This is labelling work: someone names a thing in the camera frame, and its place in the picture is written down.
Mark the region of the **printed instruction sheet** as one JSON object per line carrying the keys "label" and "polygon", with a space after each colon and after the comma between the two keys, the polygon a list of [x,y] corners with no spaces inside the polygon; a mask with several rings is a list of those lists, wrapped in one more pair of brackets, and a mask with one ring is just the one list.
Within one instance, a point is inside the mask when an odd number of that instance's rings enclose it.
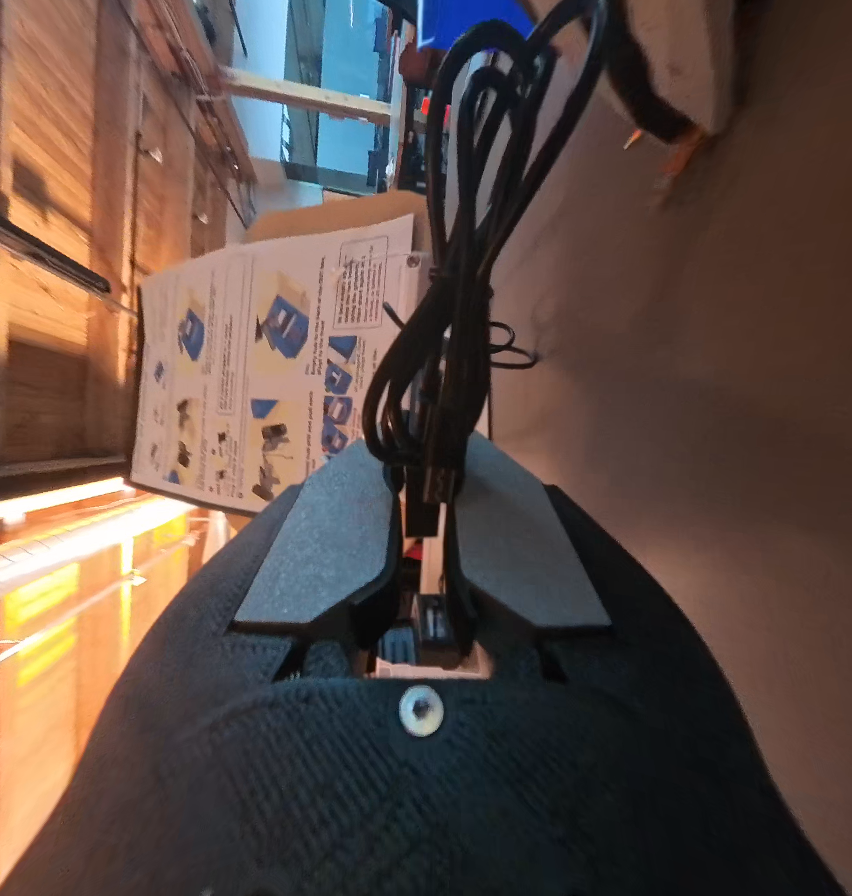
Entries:
{"label": "printed instruction sheet", "polygon": [[247,516],[362,438],[413,216],[230,245],[141,286],[129,478]]}

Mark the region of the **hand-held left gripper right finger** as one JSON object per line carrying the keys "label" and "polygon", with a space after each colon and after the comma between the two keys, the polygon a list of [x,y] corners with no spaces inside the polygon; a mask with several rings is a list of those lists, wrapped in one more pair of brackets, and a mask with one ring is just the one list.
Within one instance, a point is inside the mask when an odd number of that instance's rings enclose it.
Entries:
{"label": "hand-held left gripper right finger", "polygon": [[443,579],[454,645],[539,645],[611,630],[611,617],[544,484],[482,434],[447,506]]}

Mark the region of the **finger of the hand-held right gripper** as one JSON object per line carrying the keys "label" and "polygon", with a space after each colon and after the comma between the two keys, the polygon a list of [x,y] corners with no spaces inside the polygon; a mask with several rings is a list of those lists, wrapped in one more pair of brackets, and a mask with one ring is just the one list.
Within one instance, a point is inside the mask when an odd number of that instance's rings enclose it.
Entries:
{"label": "finger of the hand-held right gripper", "polygon": [[606,6],[602,93],[611,106],[662,145],[725,130],[737,103],[735,2]]}

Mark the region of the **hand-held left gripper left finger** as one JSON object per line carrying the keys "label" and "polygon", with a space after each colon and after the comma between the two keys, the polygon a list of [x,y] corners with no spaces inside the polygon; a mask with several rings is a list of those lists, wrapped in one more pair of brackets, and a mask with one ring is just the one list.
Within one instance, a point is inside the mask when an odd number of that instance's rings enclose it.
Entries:
{"label": "hand-held left gripper left finger", "polygon": [[363,441],[274,507],[278,530],[231,620],[231,645],[274,654],[271,676],[367,676],[401,605],[402,513]]}

